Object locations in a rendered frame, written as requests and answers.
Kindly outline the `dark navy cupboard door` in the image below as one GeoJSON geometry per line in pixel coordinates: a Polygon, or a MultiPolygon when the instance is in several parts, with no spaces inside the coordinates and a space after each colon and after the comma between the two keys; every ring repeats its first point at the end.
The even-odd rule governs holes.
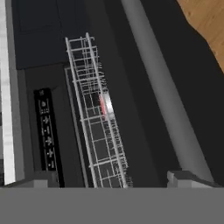
{"type": "Polygon", "coordinates": [[[84,0],[11,0],[17,69],[67,61],[65,38],[89,30],[84,0]]]}

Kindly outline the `red and white dish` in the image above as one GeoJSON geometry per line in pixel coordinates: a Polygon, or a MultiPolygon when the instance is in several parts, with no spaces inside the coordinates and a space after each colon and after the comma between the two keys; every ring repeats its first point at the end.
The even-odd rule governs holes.
{"type": "Polygon", "coordinates": [[[115,113],[112,106],[112,101],[110,99],[109,93],[103,93],[100,95],[100,104],[101,104],[101,111],[104,116],[108,116],[110,120],[115,117],[115,113]]]}

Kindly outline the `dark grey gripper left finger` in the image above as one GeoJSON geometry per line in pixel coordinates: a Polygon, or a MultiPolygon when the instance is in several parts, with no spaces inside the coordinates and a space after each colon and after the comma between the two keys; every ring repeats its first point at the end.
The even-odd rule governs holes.
{"type": "Polygon", "coordinates": [[[36,171],[28,178],[5,185],[4,188],[59,188],[56,171],[36,171]]]}

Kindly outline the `black dishwasher door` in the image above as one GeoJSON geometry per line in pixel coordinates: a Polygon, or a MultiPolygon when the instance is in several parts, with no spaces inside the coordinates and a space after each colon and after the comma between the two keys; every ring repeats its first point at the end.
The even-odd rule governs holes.
{"type": "MultiPolygon", "coordinates": [[[[140,0],[213,176],[224,186],[224,73],[177,0],[140,0]]],[[[84,0],[135,186],[165,186],[184,170],[121,0],[84,0]]]]}

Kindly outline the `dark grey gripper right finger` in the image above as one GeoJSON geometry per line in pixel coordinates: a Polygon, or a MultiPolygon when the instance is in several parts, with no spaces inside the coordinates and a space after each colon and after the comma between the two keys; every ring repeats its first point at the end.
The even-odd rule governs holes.
{"type": "Polygon", "coordinates": [[[189,171],[168,171],[167,187],[174,188],[221,188],[220,185],[198,178],[189,171]]]}

